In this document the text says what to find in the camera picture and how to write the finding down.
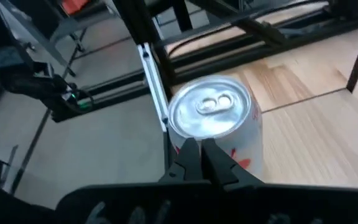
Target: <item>wooden table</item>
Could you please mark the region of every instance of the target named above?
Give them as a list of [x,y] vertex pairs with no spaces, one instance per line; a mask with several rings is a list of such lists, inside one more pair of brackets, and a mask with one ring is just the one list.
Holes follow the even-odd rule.
[[[263,20],[278,22],[316,7],[321,5]],[[174,55],[243,33],[232,28],[193,42]],[[262,180],[358,187],[358,85],[353,95],[344,90],[357,53],[355,30],[218,72],[248,86],[264,112]]]

